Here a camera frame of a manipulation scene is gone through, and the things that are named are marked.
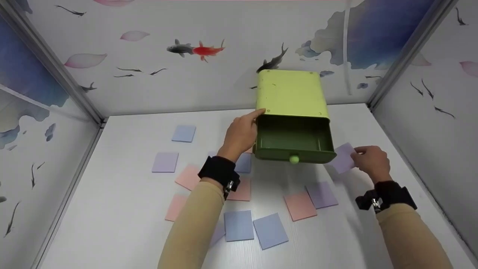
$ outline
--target black wrist strap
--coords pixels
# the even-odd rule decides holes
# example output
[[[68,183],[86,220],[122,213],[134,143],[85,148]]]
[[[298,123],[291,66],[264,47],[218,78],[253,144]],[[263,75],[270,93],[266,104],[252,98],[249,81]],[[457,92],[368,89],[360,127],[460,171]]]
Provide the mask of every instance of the black wrist strap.
[[[226,158],[214,156],[207,157],[199,178],[211,178],[223,186],[224,199],[227,199],[230,191],[236,191],[240,183],[239,174],[234,171],[236,164]]]
[[[375,184],[375,191],[377,196],[382,199],[382,206],[380,209],[384,210],[395,203],[405,203],[413,209],[417,209],[415,202],[413,201],[408,189],[406,187],[401,188],[395,181],[381,181]]]

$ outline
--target lime green box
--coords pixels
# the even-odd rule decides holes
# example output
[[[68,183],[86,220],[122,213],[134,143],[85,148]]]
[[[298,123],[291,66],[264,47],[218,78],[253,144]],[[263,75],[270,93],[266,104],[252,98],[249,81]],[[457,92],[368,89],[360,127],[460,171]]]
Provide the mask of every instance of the lime green box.
[[[259,159],[327,163],[335,158],[327,104],[316,72],[259,73],[254,154]]]

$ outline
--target green knob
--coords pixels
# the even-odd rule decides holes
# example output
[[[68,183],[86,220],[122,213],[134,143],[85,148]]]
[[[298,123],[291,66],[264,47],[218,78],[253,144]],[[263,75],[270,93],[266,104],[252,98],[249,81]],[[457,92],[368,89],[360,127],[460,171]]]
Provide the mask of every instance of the green knob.
[[[292,156],[289,158],[289,161],[291,162],[291,164],[297,164],[297,163],[299,163],[299,156],[297,156],[297,155],[292,155]]]

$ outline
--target red goldfish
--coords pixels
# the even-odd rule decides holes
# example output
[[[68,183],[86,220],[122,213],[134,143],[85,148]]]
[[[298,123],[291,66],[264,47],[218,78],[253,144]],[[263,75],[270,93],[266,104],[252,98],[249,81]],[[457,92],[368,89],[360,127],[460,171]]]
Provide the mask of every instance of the red goldfish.
[[[214,48],[214,46],[205,47],[203,46],[203,43],[199,41],[199,47],[195,47],[193,49],[193,53],[201,56],[201,61],[207,62],[206,56],[216,56],[218,52],[223,51],[225,49],[225,47],[222,46],[223,44],[224,44],[224,39],[222,40],[220,48]]]

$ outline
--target hand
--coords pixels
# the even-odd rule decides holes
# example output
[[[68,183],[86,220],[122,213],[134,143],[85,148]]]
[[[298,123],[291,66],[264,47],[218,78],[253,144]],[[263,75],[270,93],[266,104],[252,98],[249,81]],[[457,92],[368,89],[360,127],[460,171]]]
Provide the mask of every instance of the hand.
[[[235,118],[226,132],[224,144],[217,152],[217,155],[237,162],[239,156],[254,145],[257,137],[255,120],[265,112],[266,109],[263,108]]]
[[[387,158],[387,153],[380,147],[359,146],[355,148],[355,151],[356,153],[350,155],[355,162],[355,166],[367,173],[374,185],[380,181],[392,180],[390,160]]]

